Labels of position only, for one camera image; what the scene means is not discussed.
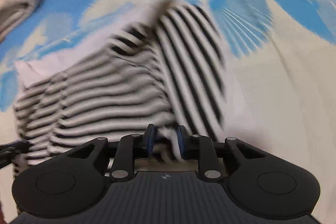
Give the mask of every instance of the crumpled white garment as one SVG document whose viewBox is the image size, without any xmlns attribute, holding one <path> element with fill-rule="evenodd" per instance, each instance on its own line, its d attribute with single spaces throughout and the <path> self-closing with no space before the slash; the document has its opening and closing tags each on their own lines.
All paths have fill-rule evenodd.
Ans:
<svg viewBox="0 0 336 224">
<path fill-rule="evenodd" d="M 0 41 L 33 13 L 41 0 L 0 0 Z"/>
</svg>

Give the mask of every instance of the white folded cloth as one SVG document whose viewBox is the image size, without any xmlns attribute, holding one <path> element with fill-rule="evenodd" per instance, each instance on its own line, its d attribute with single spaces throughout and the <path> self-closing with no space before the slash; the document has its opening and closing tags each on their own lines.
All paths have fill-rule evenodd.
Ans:
<svg viewBox="0 0 336 224">
<path fill-rule="evenodd" d="M 41 0 L 0 0 L 0 42 L 31 15 Z"/>
</svg>

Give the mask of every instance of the bed sheet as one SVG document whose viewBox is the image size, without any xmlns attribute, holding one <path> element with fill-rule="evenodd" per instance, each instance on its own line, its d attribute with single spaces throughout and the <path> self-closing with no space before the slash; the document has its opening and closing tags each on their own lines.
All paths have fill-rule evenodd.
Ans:
<svg viewBox="0 0 336 224">
<path fill-rule="evenodd" d="M 142 0 L 44 0 L 0 44 L 0 142 L 17 138 L 14 63 L 71 48 Z M 230 70 L 260 125 L 241 134 L 312 172 L 321 185 L 314 216 L 336 222 L 336 0 L 186 0 L 211 11 L 230 51 Z M 9 172 L 2 173 L 6 211 Z M 7 214 L 7 220 L 13 213 Z"/>
</svg>

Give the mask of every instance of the striped garment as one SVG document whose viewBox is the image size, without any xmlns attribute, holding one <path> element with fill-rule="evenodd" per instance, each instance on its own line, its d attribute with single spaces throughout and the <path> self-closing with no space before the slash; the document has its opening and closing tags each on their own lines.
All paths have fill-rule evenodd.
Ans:
<svg viewBox="0 0 336 224">
<path fill-rule="evenodd" d="M 178 123 L 216 141 L 224 67 L 209 15 L 175 2 L 154 27 L 127 25 L 102 49 L 24 91 L 14 111 L 21 138 L 34 144 L 25 160 L 36 165 L 98 136 L 142 134 L 149 123 L 168 139 Z"/>
</svg>

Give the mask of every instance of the silver screw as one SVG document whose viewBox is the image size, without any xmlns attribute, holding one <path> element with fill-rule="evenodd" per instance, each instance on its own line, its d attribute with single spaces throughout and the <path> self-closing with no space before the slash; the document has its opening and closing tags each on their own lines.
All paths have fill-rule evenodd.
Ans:
<svg viewBox="0 0 336 224">
<path fill-rule="evenodd" d="M 221 176 L 221 173 L 216 170 L 208 170 L 204 173 L 204 176 L 208 179 L 218 179 Z"/>
<path fill-rule="evenodd" d="M 115 170 L 112 172 L 112 177 L 116 179 L 123 179 L 128 176 L 128 172 L 125 170 Z"/>
</svg>

